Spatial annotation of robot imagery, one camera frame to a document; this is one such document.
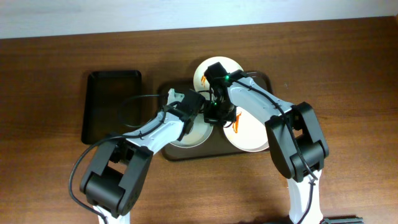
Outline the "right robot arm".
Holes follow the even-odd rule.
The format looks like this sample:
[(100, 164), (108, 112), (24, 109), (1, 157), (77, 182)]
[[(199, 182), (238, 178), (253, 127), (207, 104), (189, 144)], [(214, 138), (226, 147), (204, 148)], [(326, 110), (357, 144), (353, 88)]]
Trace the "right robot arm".
[(227, 72), (216, 62), (205, 70), (210, 100), (205, 122), (215, 125), (237, 121), (241, 107), (266, 129), (271, 159), (287, 179), (292, 223), (321, 223), (319, 180), (329, 155), (326, 139), (313, 108), (278, 99), (262, 89), (246, 72)]

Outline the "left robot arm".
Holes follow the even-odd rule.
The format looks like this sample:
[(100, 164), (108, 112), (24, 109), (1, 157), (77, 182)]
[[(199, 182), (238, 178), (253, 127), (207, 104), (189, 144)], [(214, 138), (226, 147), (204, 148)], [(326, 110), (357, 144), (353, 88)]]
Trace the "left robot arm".
[(191, 131), (204, 103), (204, 96), (189, 90), (164, 105), (143, 127), (89, 146), (84, 155), (92, 149), (96, 152), (80, 182), (88, 203), (78, 200), (77, 204), (99, 216), (102, 223), (127, 215), (140, 196), (153, 155)]

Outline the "white plate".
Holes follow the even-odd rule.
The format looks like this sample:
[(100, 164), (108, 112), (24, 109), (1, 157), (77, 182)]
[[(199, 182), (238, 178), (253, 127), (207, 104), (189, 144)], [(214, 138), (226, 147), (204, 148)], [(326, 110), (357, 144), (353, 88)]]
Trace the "white plate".
[(227, 140), (246, 152), (260, 152), (269, 148), (266, 127), (241, 107), (236, 108), (236, 121), (223, 128)]
[(196, 147), (204, 143), (211, 135), (213, 126), (206, 123), (204, 115), (199, 114), (195, 120), (191, 131), (184, 135), (180, 141), (173, 141), (170, 144), (180, 148)]
[(232, 82), (246, 77), (243, 68), (233, 59), (211, 57), (199, 64), (195, 70), (193, 88), (206, 100), (214, 105), (220, 105), (229, 101), (228, 87)]

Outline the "white plate top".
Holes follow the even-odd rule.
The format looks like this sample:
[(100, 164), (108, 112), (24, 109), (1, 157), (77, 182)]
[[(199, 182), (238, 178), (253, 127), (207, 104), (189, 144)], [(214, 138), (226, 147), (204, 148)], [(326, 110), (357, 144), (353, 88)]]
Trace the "white plate top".
[(214, 105), (220, 105), (229, 101), (228, 87), (232, 82), (246, 77), (243, 68), (233, 59), (211, 57), (199, 64), (195, 70), (193, 88), (206, 100)]

